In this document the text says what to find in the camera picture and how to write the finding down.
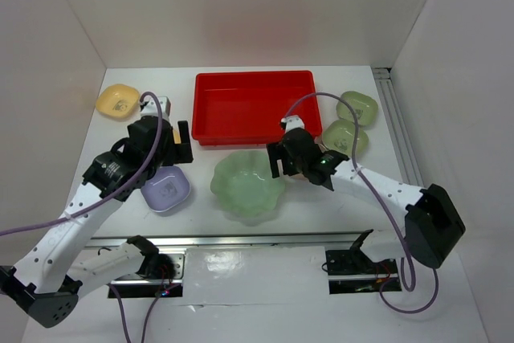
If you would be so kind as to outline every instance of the red plastic container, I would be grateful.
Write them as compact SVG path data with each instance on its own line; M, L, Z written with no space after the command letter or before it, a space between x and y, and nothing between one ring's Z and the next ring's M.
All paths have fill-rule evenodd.
M301 96L314 92L310 71L263 71L198 74L192 135L200 145L257 145L283 136L280 120ZM313 135L321 134L315 97L294 114Z

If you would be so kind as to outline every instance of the green bowl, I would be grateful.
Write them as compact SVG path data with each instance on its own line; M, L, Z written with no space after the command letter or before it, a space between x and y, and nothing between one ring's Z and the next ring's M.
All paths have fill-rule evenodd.
M348 120L336 120L321 134L323 145L331 150L351 156L353 138L355 137L355 125ZM357 156L368 146L369 138L366 132L359 128L357 137Z
M360 126L368 126L375 121L378 113L376 100L360 92L345 92L341 98L355 110ZM343 120L354 122L352 113L341 102L337 103L336 112L337 116Z
M267 155L258 150L239 150L222 159L210 182L224 210L247 218L273 210L284 188L282 179L271 177Z

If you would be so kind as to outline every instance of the yellow bowl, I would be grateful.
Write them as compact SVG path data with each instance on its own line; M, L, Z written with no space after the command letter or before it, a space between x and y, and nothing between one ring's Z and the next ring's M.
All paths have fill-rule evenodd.
M111 118L127 118L139 102L139 92L126 84L113 84L96 100L96 110Z

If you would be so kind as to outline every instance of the small bowl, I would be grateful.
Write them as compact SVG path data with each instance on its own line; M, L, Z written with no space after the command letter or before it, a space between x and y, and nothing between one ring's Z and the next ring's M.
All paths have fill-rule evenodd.
M210 182L222 208L246 218L273 210L284 189L284 181L271 176L267 155L258 150L239 150L222 159Z
M360 126L371 125L377 118L378 103L370 96L360 92L345 92L341 98L355 110ZM354 122L352 113L341 102L337 103L336 112L341 119Z
M96 110L106 116L124 119L130 116L139 102L139 92L126 84L113 84L96 100Z
M323 145L331 150L346 154L351 157L353 138L355 137L355 125L347 120L336 120L321 134ZM368 134L363 129L359 129L357 137L357 156L368 146Z
M141 188L146 204L154 212L164 212L184 201L190 182L178 166L163 166Z

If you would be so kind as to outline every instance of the white wall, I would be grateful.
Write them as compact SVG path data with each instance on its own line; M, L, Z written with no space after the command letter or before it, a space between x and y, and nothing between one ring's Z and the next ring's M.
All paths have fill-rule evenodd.
M69 0L107 67L391 66L425 0Z
M0 0L0 229L56 218L65 206L105 67L66 0ZM40 233L0 238L12 264ZM0 296L2 341L26 315Z
M493 342L512 341L514 0L427 0L393 69L425 182L470 230L459 252Z

